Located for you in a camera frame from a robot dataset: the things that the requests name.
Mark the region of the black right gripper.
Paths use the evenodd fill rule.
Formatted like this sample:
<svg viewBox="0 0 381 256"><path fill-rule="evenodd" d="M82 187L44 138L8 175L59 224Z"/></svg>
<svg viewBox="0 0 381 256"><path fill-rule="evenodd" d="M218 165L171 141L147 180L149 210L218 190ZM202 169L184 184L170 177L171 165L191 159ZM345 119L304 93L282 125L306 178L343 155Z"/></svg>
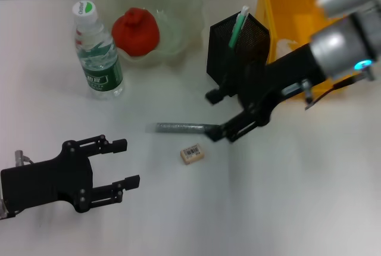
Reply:
<svg viewBox="0 0 381 256"><path fill-rule="evenodd" d="M266 126L278 104L304 91L301 87L304 80L312 87L325 81L310 44L271 64L229 67L219 86L207 92L205 98L215 105L226 96L237 95L245 110L221 125L211 126L205 135L213 142L226 138L233 143L255 128Z"/></svg>

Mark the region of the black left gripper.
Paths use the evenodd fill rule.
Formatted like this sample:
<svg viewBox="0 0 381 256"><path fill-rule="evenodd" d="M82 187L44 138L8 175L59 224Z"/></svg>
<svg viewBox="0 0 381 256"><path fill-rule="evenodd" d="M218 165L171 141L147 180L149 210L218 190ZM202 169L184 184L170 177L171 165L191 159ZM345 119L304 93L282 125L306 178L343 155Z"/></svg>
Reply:
<svg viewBox="0 0 381 256"><path fill-rule="evenodd" d="M16 152L16 166L1 170L1 219L57 201L70 203L78 213L121 203L124 191L139 187L140 175L94 188L89 157L124 151L126 139L109 142L99 135L64 142L58 156L48 161L25 165L23 152Z"/></svg>

